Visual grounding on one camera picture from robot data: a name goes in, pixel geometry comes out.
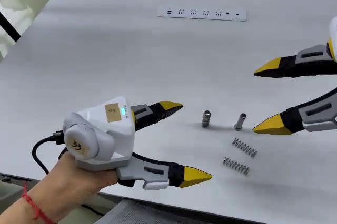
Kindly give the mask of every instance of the socket outlet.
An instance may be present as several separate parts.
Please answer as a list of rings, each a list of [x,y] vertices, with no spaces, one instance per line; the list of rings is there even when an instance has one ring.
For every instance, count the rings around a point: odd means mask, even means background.
[[[247,11],[231,8],[213,9],[161,6],[158,9],[157,16],[244,22],[247,20]]]

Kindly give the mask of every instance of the compression spring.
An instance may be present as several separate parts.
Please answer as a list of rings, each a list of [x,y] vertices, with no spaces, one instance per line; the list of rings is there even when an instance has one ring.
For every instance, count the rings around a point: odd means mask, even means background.
[[[211,119],[211,112],[206,110],[202,116],[202,127],[207,128],[210,125],[210,119]]]
[[[229,157],[225,157],[225,159],[223,160],[222,164],[238,171],[241,172],[245,175],[248,175],[249,172],[249,167],[247,167],[246,165],[243,165],[235,160],[230,159]]]
[[[250,155],[252,158],[256,156],[257,151],[253,149],[251,146],[245,144],[238,138],[235,138],[234,141],[232,142],[232,145],[236,146],[237,148],[241,149],[243,152],[246,154]]]

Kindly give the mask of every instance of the label sticker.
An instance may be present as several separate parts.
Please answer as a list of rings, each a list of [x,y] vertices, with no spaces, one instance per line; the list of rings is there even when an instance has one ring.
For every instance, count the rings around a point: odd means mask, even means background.
[[[108,123],[122,120],[118,103],[105,105],[106,119]]]

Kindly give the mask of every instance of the metal bolt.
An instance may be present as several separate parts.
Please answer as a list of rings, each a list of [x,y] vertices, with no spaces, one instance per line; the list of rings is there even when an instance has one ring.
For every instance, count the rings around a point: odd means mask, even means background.
[[[203,128],[207,128],[209,126],[210,119],[211,119],[211,112],[209,112],[208,110],[206,110],[204,112],[203,117],[202,117],[202,127]]]
[[[246,114],[244,114],[244,113],[240,114],[240,117],[237,120],[237,123],[234,125],[235,130],[239,131],[239,130],[242,129],[242,124],[243,124],[244,120],[246,119],[246,117],[247,117]]]

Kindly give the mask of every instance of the red string bracelet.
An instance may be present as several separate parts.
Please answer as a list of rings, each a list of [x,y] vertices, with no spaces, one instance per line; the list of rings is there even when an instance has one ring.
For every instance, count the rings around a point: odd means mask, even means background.
[[[25,187],[23,189],[24,193],[22,194],[22,198],[25,198],[27,200],[27,202],[29,204],[31,204],[34,209],[35,209],[35,217],[34,220],[36,220],[38,217],[41,217],[47,224],[55,224],[54,222],[52,222],[52,220],[45,215],[42,210],[33,202],[33,200],[31,199],[31,197],[27,194],[27,183],[25,183]]]

